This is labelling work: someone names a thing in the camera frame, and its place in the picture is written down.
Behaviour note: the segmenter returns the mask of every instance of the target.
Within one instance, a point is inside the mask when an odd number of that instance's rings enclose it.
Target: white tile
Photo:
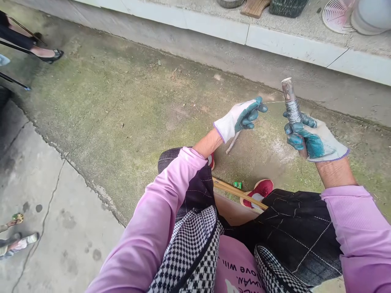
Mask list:
[[[187,28],[181,8],[165,6],[140,0],[123,0],[128,13],[156,22],[169,24],[179,28]]]
[[[391,86],[391,59],[348,50],[328,68]]]
[[[329,66],[347,50],[254,25],[250,25],[246,45],[323,67]]]
[[[183,10],[187,28],[220,39],[244,45],[248,24],[227,20],[224,18]]]
[[[104,7],[107,9],[111,9],[123,13],[129,13],[121,0],[96,0],[96,1],[100,5],[100,7]]]
[[[92,6],[96,6],[96,7],[100,7],[98,0],[75,0],[75,1],[85,3],[88,5],[92,5]]]

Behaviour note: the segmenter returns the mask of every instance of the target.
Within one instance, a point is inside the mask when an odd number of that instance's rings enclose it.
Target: red sneaker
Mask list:
[[[210,166],[212,168],[212,170],[215,168],[215,152],[213,152],[208,157],[208,166]]]
[[[253,191],[250,191],[247,195],[249,197],[252,197],[253,199],[262,201],[273,191],[273,187],[273,181],[271,181],[270,179],[262,179],[256,183]],[[240,203],[248,208],[259,208],[258,206],[251,204],[251,202],[243,198],[240,198]]]

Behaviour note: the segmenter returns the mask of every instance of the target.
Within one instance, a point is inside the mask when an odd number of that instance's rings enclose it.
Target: hand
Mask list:
[[[242,129],[253,129],[254,121],[258,118],[258,111],[267,112],[268,108],[262,104],[262,98],[256,97],[248,102],[239,103],[219,120],[213,123],[224,143],[235,136]]]
[[[323,121],[303,114],[302,123],[285,125],[288,144],[296,150],[303,149],[303,138],[308,151],[308,161],[328,162],[342,159],[349,153],[349,149],[338,142]]]

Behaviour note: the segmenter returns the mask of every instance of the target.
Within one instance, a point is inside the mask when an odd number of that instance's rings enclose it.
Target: glove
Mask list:
[[[258,118],[258,111],[267,112],[268,108],[262,104],[262,98],[256,97],[254,100],[239,103],[219,120],[213,123],[224,143],[227,143],[235,136],[235,133],[242,129],[253,129],[254,121]]]
[[[293,123],[292,126],[285,125],[288,144],[296,150],[303,149],[303,139],[308,151],[308,161],[310,162],[327,162],[336,161],[347,156],[350,152],[347,147],[338,142],[327,128],[323,121],[314,119],[303,114],[303,122]]]

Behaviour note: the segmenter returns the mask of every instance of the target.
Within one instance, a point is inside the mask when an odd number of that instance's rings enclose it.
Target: black trousers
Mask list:
[[[7,15],[0,11],[0,38],[10,43],[13,43],[26,50],[31,50],[34,45],[34,40],[9,28]]]
[[[180,148],[165,151],[158,161],[161,173],[179,154]],[[224,235],[242,242],[251,253],[256,244],[267,247],[292,275],[308,286],[342,275],[336,240],[326,203],[314,192],[274,189],[263,201],[269,208],[255,220],[232,227],[219,216]],[[180,221],[193,208],[215,206],[212,170],[206,164],[190,180],[179,208]]]

